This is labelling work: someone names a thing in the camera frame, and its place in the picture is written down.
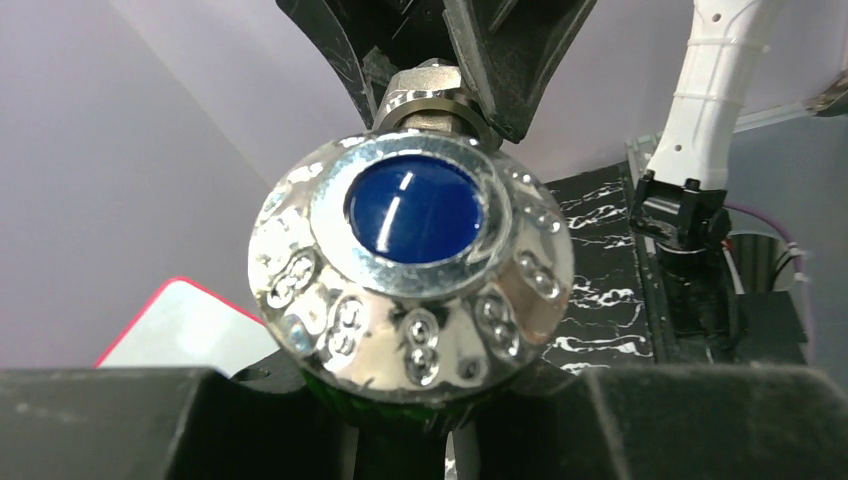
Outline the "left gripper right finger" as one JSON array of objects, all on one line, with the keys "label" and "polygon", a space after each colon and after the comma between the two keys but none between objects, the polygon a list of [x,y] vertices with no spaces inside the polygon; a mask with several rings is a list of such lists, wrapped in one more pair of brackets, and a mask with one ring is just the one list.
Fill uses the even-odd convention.
[{"label": "left gripper right finger", "polygon": [[843,479],[847,396],[797,365],[541,365],[453,455],[461,479]]}]

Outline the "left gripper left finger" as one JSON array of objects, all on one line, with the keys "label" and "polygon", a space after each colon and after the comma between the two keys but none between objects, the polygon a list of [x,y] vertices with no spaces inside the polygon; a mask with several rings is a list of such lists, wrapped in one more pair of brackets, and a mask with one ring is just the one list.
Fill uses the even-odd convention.
[{"label": "left gripper left finger", "polygon": [[349,479],[355,438],[274,353],[211,367],[9,370],[5,479]]}]

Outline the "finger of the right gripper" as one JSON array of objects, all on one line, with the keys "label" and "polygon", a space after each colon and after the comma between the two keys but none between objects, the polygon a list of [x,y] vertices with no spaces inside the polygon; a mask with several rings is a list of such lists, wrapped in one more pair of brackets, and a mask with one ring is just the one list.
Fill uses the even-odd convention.
[{"label": "finger of the right gripper", "polygon": [[525,139],[542,96],[594,0],[454,0],[443,17],[462,75],[488,124]]},{"label": "finger of the right gripper", "polygon": [[367,127],[391,77],[451,60],[442,1],[277,0],[331,66]]}]

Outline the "silver hex nut fitting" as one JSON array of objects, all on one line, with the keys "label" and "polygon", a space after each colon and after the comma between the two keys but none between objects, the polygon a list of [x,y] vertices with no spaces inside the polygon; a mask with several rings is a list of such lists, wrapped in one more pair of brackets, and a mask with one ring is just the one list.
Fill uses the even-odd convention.
[{"label": "silver hex nut fitting", "polygon": [[495,148],[503,143],[487,122],[460,68],[442,59],[401,70],[389,80],[372,129],[400,128],[462,133]]}]

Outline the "green water faucet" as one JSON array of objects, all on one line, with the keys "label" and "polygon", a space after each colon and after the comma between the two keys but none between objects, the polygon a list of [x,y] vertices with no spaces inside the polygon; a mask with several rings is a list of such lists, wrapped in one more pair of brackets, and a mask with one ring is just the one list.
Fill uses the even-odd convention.
[{"label": "green water faucet", "polygon": [[362,428],[444,435],[539,358],[575,259],[537,178],[478,140],[407,129],[327,143],[265,199],[260,318],[308,388]]}]

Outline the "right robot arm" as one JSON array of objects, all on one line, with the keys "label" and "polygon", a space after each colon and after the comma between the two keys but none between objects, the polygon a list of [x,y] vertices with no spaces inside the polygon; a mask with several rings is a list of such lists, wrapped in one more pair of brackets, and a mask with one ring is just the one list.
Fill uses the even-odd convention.
[{"label": "right robot arm", "polygon": [[[578,221],[502,149],[525,138],[590,1],[283,1],[367,129],[274,187],[248,283],[301,364],[416,385],[492,379],[607,306],[577,270]],[[778,1],[698,1],[664,131],[626,186],[609,246],[654,250],[663,362],[739,363],[747,322],[730,264],[732,134]]]}]

